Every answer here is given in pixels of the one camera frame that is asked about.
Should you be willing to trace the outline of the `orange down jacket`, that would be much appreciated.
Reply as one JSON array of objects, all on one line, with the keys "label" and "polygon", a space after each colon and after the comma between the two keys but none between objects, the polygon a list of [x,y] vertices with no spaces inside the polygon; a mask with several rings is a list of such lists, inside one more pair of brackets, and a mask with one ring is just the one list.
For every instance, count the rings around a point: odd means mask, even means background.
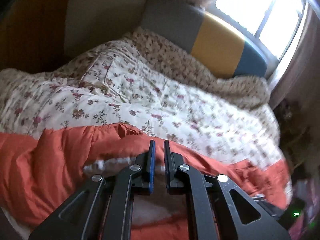
[{"label": "orange down jacket", "polygon": [[[124,124],[46,129],[39,139],[2,133],[1,207],[35,228],[91,173],[119,172],[147,151],[151,140],[138,128]],[[283,160],[263,170],[248,160],[226,165],[174,141],[170,149],[199,171],[211,176],[224,173],[250,196],[261,193],[281,209],[291,199]]]}]

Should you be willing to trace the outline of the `pink cloth pile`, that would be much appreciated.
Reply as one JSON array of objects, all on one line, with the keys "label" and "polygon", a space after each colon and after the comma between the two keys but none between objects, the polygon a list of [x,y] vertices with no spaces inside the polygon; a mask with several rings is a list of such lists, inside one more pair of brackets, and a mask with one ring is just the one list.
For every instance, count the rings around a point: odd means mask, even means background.
[{"label": "pink cloth pile", "polygon": [[298,180],[293,196],[302,199],[305,207],[289,229],[291,239],[319,239],[319,181]]}]

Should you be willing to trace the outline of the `cluttered wooden nightstand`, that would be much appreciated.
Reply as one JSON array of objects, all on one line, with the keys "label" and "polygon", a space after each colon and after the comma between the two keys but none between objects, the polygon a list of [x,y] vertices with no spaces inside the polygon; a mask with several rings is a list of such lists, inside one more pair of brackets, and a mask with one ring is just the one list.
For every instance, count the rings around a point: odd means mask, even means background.
[{"label": "cluttered wooden nightstand", "polygon": [[311,126],[306,123],[296,101],[282,100],[273,110],[280,129],[280,149],[287,161],[289,172],[295,177],[307,177],[305,165],[316,152]]}]

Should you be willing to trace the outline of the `floral white quilt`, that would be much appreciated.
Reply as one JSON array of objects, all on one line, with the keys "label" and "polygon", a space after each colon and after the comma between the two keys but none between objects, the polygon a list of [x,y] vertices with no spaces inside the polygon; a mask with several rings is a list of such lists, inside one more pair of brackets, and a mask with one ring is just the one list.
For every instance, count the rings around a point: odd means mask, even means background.
[{"label": "floral white quilt", "polygon": [[233,164],[265,169],[284,155],[268,104],[239,108],[151,70],[127,38],[107,42],[48,73],[1,71],[1,131],[128,124]]}]

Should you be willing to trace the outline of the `pale right curtain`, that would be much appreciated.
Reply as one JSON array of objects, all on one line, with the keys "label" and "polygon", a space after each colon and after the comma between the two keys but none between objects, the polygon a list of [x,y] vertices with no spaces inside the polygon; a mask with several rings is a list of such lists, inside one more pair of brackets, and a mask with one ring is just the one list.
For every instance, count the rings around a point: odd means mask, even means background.
[{"label": "pale right curtain", "polygon": [[319,91],[319,18],[308,9],[297,48],[278,81],[272,88],[269,105],[276,108],[284,99],[303,103]]}]

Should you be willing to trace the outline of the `grey yellow blue headboard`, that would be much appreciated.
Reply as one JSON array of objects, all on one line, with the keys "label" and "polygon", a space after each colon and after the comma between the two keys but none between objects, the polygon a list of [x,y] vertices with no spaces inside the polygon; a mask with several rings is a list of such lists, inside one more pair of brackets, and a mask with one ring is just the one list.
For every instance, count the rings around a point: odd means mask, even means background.
[{"label": "grey yellow blue headboard", "polygon": [[240,31],[201,9],[173,0],[147,0],[140,26],[163,36],[216,77],[263,77],[267,59]]}]

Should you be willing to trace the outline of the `dark wooden wardrobe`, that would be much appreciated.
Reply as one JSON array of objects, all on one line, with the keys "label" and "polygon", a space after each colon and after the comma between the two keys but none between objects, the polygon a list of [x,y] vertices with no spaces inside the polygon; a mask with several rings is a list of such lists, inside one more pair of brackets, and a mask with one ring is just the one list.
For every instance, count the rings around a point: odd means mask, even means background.
[{"label": "dark wooden wardrobe", "polygon": [[1,69],[51,72],[66,63],[68,0],[1,0]]}]

